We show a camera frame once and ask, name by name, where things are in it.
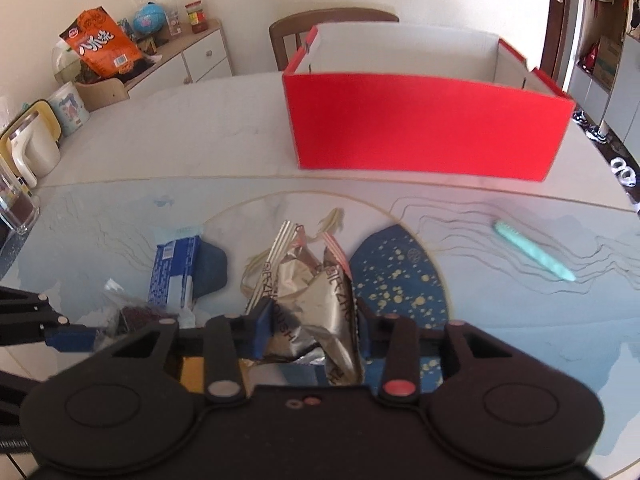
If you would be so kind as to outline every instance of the cabinet drawer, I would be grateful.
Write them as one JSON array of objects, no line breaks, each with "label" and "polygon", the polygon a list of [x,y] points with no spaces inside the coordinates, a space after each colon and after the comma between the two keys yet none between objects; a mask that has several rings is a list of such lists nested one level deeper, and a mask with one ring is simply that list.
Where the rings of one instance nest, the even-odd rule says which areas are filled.
[{"label": "cabinet drawer", "polygon": [[575,66],[571,74],[571,81],[569,81],[569,95],[573,97],[582,108],[584,108],[584,102],[587,99],[590,85],[591,77],[579,66]]},{"label": "cabinet drawer", "polygon": [[622,141],[640,102],[640,42],[627,36],[605,121]]},{"label": "cabinet drawer", "polygon": [[631,126],[625,139],[625,147],[636,162],[640,161],[640,107],[636,110],[634,120],[631,121]]},{"label": "cabinet drawer", "polygon": [[219,30],[212,32],[184,51],[184,59],[189,67],[191,79],[194,81],[204,76],[225,57],[225,44],[222,42],[222,33]]},{"label": "cabinet drawer", "polygon": [[167,61],[158,70],[146,76],[129,90],[131,99],[140,99],[165,88],[174,88],[189,82],[189,74],[181,55]]},{"label": "cabinet drawer", "polygon": [[604,110],[607,108],[607,101],[609,101],[609,93],[596,80],[593,80],[582,108],[594,123],[600,124]]},{"label": "cabinet drawer", "polygon": [[209,79],[220,79],[222,77],[231,77],[231,67],[229,66],[229,60],[223,59],[215,67],[209,70],[198,81],[208,81]]}]

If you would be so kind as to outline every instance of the circular knob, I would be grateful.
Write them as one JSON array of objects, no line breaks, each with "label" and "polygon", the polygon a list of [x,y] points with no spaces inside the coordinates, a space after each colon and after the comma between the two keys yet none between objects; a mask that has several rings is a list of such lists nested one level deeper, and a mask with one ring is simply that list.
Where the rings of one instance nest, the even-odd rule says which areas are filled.
[{"label": "circular knob", "polygon": [[589,455],[604,421],[595,394],[550,368],[487,361],[431,397],[427,416],[449,446],[509,473],[557,470]]},{"label": "circular knob", "polygon": [[111,359],[34,388],[20,407],[33,450],[66,468],[101,474],[171,450],[192,425],[193,399],[163,371],[137,361]]}]

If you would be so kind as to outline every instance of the snack wrapper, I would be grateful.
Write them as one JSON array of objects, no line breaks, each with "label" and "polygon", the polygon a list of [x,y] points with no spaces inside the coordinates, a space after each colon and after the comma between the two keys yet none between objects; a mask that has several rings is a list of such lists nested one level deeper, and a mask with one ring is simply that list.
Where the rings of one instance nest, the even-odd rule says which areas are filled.
[{"label": "snack wrapper", "polygon": [[284,222],[262,267],[248,305],[270,297],[273,336],[265,361],[318,364],[333,385],[359,384],[363,368],[358,354],[356,306],[350,270],[340,246],[322,233],[322,262],[309,250],[304,228]]},{"label": "snack wrapper", "polygon": [[102,7],[81,12],[60,38],[102,78],[127,82],[149,67],[136,44]]}]

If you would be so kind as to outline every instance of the small bottle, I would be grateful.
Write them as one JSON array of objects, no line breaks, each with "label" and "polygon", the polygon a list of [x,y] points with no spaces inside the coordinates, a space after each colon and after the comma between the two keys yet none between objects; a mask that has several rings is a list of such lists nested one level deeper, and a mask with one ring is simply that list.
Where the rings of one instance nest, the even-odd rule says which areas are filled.
[{"label": "small bottle", "polygon": [[184,7],[187,9],[189,23],[191,23],[191,30],[194,34],[209,28],[209,23],[207,23],[207,19],[205,18],[202,10],[202,0],[191,2],[190,4],[186,4]]},{"label": "small bottle", "polygon": [[74,81],[82,69],[80,56],[65,43],[65,40],[58,40],[56,46],[52,49],[51,67],[53,69],[53,77],[60,86],[69,81]]},{"label": "small bottle", "polygon": [[177,38],[182,34],[180,17],[178,16],[178,7],[176,5],[166,6],[164,15],[166,16],[166,23],[169,27],[169,34],[172,38]]}]

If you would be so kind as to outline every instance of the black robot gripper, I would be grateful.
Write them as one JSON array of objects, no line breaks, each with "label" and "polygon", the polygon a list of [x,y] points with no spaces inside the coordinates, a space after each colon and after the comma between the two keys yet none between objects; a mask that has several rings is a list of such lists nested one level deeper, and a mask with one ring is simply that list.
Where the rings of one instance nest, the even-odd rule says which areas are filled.
[{"label": "black robot gripper", "polygon": [[[161,320],[25,384],[31,479],[596,479],[584,466],[604,422],[596,395],[464,322],[419,329],[358,300],[361,354],[385,359],[377,395],[258,386],[248,397],[238,359],[262,356],[272,307],[191,330]],[[204,358],[203,394],[177,380],[188,356]],[[420,392],[421,356],[440,359],[432,393]]]}]

